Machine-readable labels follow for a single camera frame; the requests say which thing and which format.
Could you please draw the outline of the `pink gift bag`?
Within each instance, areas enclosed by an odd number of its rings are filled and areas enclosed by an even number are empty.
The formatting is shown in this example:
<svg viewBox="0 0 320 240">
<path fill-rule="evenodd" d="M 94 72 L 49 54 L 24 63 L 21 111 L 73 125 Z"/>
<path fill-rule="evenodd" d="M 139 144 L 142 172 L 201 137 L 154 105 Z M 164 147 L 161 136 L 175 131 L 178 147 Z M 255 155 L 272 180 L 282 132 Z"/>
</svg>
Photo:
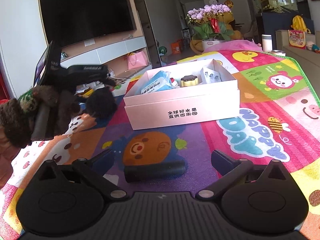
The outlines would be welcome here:
<svg viewBox="0 0 320 240">
<path fill-rule="evenodd" d="M 149 59 L 144 51 L 129 53 L 126 58 L 128 69 L 146 67 L 149 65 Z"/>
</svg>

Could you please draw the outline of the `white media cabinet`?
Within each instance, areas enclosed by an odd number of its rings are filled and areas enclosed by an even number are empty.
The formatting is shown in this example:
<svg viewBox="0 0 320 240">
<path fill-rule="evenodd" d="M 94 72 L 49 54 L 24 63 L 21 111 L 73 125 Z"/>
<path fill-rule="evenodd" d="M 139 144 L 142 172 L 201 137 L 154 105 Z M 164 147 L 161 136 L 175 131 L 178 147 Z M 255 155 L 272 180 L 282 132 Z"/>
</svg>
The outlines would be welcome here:
<svg viewBox="0 0 320 240">
<path fill-rule="evenodd" d="M 38 0 L 41 23 L 44 38 L 47 41 L 44 31 L 40 0 Z M 138 11 L 134 0 L 130 0 L 133 18 L 136 29 L 122 33 L 110 34 L 85 40 L 61 48 L 67 55 L 61 61 L 63 67 L 70 67 L 74 64 L 107 64 L 113 69 L 116 75 L 127 70 L 127 63 L 124 57 L 132 52 L 142 50 L 146 51 L 147 44 L 143 34 L 142 24 L 138 16 Z"/>
</svg>

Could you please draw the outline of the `rose gold tumbler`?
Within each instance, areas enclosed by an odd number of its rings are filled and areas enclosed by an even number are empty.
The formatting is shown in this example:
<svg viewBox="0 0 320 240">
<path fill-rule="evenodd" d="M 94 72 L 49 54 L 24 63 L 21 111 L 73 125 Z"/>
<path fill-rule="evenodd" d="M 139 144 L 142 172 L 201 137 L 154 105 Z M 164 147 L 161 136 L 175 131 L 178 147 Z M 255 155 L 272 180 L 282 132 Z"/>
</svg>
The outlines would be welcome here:
<svg viewBox="0 0 320 240">
<path fill-rule="evenodd" d="M 272 50 L 271 52 L 270 52 L 272 55 L 274 55 L 274 56 L 281 56 L 281 57 L 285 57 L 286 56 L 286 53 L 285 53 L 285 51 L 283 51 L 283 50 Z"/>
</svg>

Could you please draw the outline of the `pink tulle cloth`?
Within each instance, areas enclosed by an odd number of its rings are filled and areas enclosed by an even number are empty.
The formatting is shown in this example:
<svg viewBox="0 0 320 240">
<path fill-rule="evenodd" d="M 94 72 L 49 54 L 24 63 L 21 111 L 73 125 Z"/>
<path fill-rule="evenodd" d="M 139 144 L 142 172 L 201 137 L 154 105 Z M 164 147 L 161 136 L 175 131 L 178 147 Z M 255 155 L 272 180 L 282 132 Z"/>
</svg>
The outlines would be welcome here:
<svg viewBox="0 0 320 240">
<path fill-rule="evenodd" d="M 263 51 L 261 44 L 256 44 L 248 40 L 232 40 L 223 43 L 215 44 L 203 52 L 208 53 L 219 50 L 245 50 L 245 51 Z"/>
</svg>

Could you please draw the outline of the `watermelon ball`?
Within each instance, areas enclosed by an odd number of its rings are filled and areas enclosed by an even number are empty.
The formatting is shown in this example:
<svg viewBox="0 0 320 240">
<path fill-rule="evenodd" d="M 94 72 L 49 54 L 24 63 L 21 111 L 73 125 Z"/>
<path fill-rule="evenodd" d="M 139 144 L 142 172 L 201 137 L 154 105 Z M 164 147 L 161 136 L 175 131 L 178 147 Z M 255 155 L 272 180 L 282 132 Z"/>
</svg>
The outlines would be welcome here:
<svg viewBox="0 0 320 240">
<path fill-rule="evenodd" d="M 168 52 L 168 50 L 165 46 L 158 47 L 158 53 L 160 56 L 164 56 L 167 52 Z"/>
</svg>

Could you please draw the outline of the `orange bag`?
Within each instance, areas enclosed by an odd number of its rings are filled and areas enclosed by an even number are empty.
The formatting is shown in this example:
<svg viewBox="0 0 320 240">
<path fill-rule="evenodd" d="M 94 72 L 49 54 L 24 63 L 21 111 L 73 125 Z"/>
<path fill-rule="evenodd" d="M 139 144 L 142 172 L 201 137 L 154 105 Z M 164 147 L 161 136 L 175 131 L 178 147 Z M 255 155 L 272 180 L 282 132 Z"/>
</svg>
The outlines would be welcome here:
<svg viewBox="0 0 320 240">
<path fill-rule="evenodd" d="M 171 46 L 171 51 L 173 55 L 177 55 L 181 53 L 180 42 L 178 41 L 172 42 L 170 46 Z"/>
</svg>

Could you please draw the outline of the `blue white cotton pack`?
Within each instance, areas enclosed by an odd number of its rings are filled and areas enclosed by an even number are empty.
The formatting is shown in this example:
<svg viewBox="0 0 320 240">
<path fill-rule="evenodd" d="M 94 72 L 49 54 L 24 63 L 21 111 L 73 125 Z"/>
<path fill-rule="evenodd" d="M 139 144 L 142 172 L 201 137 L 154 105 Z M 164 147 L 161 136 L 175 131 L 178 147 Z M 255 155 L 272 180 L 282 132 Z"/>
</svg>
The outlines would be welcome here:
<svg viewBox="0 0 320 240">
<path fill-rule="evenodd" d="M 160 92 L 164 90 L 174 89 L 169 72 L 159 71 L 153 76 L 145 85 L 143 85 L 140 93 L 150 94 L 153 92 Z"/>
</svg>

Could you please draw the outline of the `colourful cartoon play mat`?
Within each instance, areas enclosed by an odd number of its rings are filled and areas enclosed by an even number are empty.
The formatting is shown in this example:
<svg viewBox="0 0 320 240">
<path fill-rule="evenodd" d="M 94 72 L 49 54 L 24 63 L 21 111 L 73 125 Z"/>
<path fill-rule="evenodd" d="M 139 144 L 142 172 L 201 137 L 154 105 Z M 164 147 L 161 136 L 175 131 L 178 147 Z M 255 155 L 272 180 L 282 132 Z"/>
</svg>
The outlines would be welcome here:
<svg viewBox="0 0 320 240">
<path fill-rule="evenodd" d="M 233 158 L 248 158 L 266 164 L 271 158 L 284 162 L 308 200 L 309 213 L 302 233 L 319 239 L 319 97 L 308 77 L 292 57 L 276 57 L 247 51 L 221 50 L 192 57 L 194 62 L 214 59 L 237 79 L 240 89 L 240 115 L 230 124 L 210 121 L 161 127 L 145 131 L 151 148 L 164 148 L 167 160 L 184 159 L 185 174 L 174 179 L 128 183 L 122 154 L 126 146 L 139 153 L 146 149 L 137 141 L 139 132 L 130 125 L 123 96 L 137 82 L 115 90 L 118 110 L 107 120 L 87 114 L 75 117 L 68 131 L 51 141 L 36 141 L 13 160 L 14 173 L 1 189 L 1 239 L 17 239 L 23 232 L 16 216 L 17 200 L 45 160 L 70 164 L 79 157 L 91 158 L 112 149 L 115 162 L 106 178 L 127 192 L 196 192 L 219 177 L 210 162 L 215 149 Z"/>
</svg>

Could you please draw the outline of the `beige sofa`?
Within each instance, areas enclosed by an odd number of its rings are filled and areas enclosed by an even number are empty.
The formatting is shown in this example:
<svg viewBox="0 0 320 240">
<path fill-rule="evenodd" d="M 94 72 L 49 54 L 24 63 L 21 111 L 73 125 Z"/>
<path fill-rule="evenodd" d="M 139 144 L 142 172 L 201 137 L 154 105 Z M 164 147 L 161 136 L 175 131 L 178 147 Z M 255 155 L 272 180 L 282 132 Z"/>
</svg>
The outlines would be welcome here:
<svg viewBox="0 0 320 240">
<path fill-rule="evenodd" d="M 319 54 L 308 49 L 301 49 L 289 45 L 287 30 L 276 31 L 277 49 L 285 51 L 288 57 L 295 59 L 306 74 L 316 94 L 319 96 Z"/>
</svg>

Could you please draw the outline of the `white battery charger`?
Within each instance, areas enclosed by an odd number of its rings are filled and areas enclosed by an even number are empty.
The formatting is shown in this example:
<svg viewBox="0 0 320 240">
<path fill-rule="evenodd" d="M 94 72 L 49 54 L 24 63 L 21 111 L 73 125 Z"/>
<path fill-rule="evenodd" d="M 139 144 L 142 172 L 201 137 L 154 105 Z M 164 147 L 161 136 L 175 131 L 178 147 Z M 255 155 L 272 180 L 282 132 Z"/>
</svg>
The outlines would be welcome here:
<svg viewBox="0 0 320 240">
<path fill-rule="evenodd" d="M 219 72 L 212 70 L 208 67 L 202 68 L 200 70 L 200 75 L 203 84 L 211 84 L 222 81 Z"/>
</svg>

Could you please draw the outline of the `black cylinder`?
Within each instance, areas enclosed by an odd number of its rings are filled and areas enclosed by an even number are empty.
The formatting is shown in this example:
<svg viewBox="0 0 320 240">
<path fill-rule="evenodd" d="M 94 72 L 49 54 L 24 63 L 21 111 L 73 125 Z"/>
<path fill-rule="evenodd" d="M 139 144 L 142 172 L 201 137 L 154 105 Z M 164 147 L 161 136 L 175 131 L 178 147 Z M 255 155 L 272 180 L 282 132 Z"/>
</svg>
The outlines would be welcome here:
<svg viewBox="0 0 320 240">
<path fill-rule="evenodd" d="M 176 178 L 186 171 L 184 160 L 166 161 L 163 163 L 125 166 L 124 176 L 127 183 L 140 181 Z"/>
</svg>

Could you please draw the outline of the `white thermos bottle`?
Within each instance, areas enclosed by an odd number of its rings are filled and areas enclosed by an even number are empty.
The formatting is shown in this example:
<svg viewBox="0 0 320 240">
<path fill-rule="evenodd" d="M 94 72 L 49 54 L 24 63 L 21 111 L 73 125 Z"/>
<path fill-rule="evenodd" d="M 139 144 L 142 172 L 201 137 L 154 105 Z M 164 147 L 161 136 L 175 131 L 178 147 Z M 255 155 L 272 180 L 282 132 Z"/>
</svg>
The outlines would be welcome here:
<svg viewBox="0 0 320 240">
<path fill-rule="evenodd" d="M 263 51 L 266 53 L 271 52 L 273 50 L 272 35 L 263 34 L 261 38 Z"/>
</svg>

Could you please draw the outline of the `black television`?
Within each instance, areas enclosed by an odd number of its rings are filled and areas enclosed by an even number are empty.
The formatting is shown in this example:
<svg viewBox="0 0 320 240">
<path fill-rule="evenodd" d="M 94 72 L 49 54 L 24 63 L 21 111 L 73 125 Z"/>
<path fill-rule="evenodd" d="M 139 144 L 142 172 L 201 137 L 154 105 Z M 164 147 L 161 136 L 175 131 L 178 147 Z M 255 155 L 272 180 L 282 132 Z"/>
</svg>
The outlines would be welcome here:
<svg viewBox="0 0 320 240">
<path fill-rule="evenodd" d="M 40 0 L 48 42 L 61 48 L 136 29 L 130 0 Z"/>
</svg>

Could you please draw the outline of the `pink cardboard box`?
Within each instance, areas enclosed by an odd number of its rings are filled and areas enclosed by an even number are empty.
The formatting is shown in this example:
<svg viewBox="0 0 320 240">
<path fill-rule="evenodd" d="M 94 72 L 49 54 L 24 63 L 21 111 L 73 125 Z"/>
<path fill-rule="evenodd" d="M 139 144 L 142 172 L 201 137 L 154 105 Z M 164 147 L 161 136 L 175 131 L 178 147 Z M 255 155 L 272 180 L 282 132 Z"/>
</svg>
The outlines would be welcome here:
<svg viewBox="0 0 320 240">
<path fill-rule="evenodd" d="M 203 84 L 200 70 L 219 72 L 221 82 Z M 177 81 L 196 75 L 199 84 L 150 94 L 140 91 L 159 71 L 169 72 Z M 146 71 L 124 96 L 125 111 L 134 130 L 168 127 L 233 118 L 240 111 L 237 79 L 214 59 L 170 65 Z"/>
</svg>

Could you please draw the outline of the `black plush cat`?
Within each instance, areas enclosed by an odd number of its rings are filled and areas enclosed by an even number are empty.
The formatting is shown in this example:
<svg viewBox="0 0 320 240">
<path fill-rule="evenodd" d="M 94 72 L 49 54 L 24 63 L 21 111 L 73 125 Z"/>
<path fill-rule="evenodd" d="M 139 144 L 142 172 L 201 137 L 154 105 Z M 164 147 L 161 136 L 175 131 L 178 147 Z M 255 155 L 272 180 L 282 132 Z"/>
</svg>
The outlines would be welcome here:
<svg viewBox="0 0 320 240">
<path fill-rule="evenodd" d="M 86 100 L 85 113 L 93 118 L 107 119 L 117 110 L 115 98 L 108 87 L 95 90 Z"/>
</svg>

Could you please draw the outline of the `white red foam rocket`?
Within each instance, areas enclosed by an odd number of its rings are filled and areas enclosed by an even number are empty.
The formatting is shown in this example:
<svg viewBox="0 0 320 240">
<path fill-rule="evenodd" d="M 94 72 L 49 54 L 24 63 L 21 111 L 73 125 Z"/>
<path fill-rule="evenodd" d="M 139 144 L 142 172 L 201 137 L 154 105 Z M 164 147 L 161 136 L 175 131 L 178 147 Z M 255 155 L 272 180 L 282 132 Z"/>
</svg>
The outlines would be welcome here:
<svg viewBox="0 0 320 240">
<path fill-rule="evenodd" d="M 173 87 L 179 88 L 179 84 L 174 78 L 171 78 L 170 81 Z"/>
</svg>

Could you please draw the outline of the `pink orchid flower pot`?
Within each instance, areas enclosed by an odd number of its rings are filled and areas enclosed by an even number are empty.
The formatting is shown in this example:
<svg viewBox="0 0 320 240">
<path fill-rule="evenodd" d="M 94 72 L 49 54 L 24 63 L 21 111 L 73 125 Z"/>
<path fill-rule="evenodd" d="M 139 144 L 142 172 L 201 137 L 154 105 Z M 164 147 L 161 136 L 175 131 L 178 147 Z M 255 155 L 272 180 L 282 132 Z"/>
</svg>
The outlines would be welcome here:
<svg viewBox="0 0 320 240">
<path fill-rule="evenodd" d="M 234 30 L 227 27 L 234 20 L 232 11 L 225 4 L 205 5 L 203 8 L 191 9 L 186 15 L 194 35 L 192 41 L 230 41 Z"/>
</svg>

